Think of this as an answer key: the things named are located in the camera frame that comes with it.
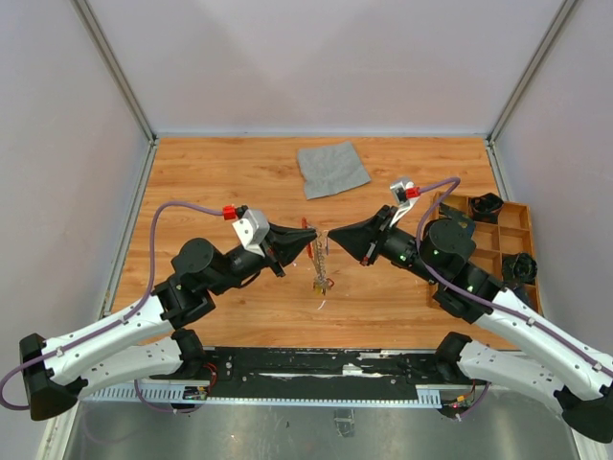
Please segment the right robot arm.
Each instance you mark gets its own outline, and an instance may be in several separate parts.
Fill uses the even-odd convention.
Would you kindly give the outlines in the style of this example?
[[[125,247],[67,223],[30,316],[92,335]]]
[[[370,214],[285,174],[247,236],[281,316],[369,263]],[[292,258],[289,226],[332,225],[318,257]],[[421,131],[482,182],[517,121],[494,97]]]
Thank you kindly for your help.
[[[450,315],[493,332],[528,356],[499,357],[484,345],[450,333],[434,359],[436,376],[466,376],[538,400],[573,430],[600,443],[612,440],[612,357],[586,345],[529,307],[494,275],[471,262],[475,242],[455,219],[421,222],[416,236],[397,228],[397,211],[329,231],[363,265],[378,258],[436,285],[434,299]]]

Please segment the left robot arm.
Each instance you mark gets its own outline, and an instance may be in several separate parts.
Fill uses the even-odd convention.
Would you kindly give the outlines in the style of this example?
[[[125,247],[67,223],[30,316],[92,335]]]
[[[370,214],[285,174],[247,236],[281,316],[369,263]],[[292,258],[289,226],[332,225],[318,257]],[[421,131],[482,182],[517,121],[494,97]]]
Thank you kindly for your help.
[[[37,333],[19,342],[28,410],[45,421],[116,383],[149,377],[191,380],[211,367],[189,326],[231,288],[245,288],[266,268],[278,277],[316,238],[313,229],[233,225],[240,244],[222,253],[203,238],[187,241],[171,276],[147,295],[104,319],[56,338]]]

